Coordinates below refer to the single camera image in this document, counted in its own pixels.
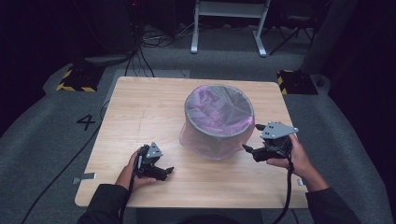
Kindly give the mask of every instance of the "mesh laundry basket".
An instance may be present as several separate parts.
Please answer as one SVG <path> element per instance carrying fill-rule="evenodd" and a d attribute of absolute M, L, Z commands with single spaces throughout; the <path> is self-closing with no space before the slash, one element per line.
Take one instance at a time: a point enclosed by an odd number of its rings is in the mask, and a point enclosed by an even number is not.
<path fill-rule="evenodd" d="M 226 159 L 242 150 L 254 130 L 249 99 L 231 86 L 198 87 L 186 100 L 185 114 L 180 144 L 212 160 Z"/>

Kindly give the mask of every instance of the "wooden table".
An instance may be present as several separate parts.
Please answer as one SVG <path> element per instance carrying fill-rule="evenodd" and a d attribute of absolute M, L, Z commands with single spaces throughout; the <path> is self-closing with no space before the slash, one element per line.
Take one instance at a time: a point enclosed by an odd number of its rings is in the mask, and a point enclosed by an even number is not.
<path fill-rule="evenodd" d="M 190 208 L 282 208 L 286 201 L 287 170 L 255 162 L 244 150 L 223 161 L 202 158 L 179 143 L 185 122 L 184 103 L 198 86 L 225 84 L 241 90 L 253 104 L 256 122 L 292 125 L 277 84 L 272 82 L 121 77 L 111 97 L 85 173 L 76 204 L 88 206 L 99 184 L 113 184 L 130 156 L 155 142 L 163 152 L 156 166 L 175 166 L 168 178 L 139 189 L 128 206 Z M 248 145 L 261 147 L 260 131 Z M 306 208 L 306 187 L 292 177 L 290 208 Z"/>

